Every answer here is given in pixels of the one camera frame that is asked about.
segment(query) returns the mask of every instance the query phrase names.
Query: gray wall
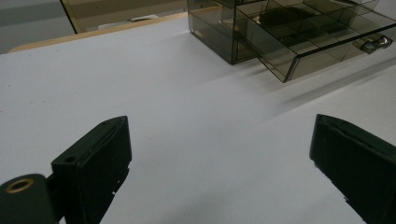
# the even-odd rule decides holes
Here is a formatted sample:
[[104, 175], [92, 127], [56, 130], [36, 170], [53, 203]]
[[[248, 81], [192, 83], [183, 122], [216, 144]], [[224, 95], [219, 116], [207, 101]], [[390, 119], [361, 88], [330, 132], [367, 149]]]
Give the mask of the gray wall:
[[0, 0], [0, 54], [73, 34], [60, 0]]

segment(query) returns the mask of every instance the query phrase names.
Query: white table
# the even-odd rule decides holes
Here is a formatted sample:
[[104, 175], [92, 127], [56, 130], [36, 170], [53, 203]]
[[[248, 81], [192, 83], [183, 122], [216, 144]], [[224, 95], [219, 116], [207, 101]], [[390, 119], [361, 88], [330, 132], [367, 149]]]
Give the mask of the white table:
[[308, 157], [315, 116], [396, 145], [395, 64], [393, 46], [282, 84], [224, 62], [187, 19], [0, 55], [0, 182], [48, 176], [127, 115], [131, 173], [102, 223], [363, 223]]

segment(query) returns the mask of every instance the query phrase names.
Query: drawer organizer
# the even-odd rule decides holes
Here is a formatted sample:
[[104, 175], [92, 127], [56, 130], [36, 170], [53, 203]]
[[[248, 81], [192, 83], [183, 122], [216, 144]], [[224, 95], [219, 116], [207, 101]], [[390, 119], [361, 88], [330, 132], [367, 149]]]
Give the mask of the drawer organizer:
[[257, 57], [282, 82], [392, 44], [380, 0], [188, 0], [191, 32], [228, 63]]

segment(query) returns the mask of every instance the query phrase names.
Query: screw hole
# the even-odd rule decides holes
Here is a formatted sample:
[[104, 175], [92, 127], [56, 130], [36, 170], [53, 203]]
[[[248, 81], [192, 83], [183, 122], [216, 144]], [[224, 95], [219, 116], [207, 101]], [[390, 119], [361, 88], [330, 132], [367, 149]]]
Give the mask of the screw hole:
[[72, 162], [72, 161], [75, 161], [75, 160], [76, 160], [76, 157], [67, 157], [64, 161]]
[[10, 184], [6, 188], [7, 193], [18, 193], [21, 192], [25, 189], [28, 189], [30, 186], [33, 185], [33, 182], [35, 182], [33, 179], [21, 179], [17, 180], [14, 183]]

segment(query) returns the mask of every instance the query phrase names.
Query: drawer handle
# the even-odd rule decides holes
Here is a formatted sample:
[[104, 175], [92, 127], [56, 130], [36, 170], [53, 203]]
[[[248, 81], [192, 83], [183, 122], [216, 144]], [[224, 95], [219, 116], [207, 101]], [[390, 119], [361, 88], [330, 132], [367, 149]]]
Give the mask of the drawer handle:
[[388, 48], [390, 45], [392, 45], [392, 43], [393, 43], [392, 39], [383, 35], [376, 41], [364, 42], [364, 44], [361, 46], [361, 50], [368, 54], [372, 54], [378, 49]]

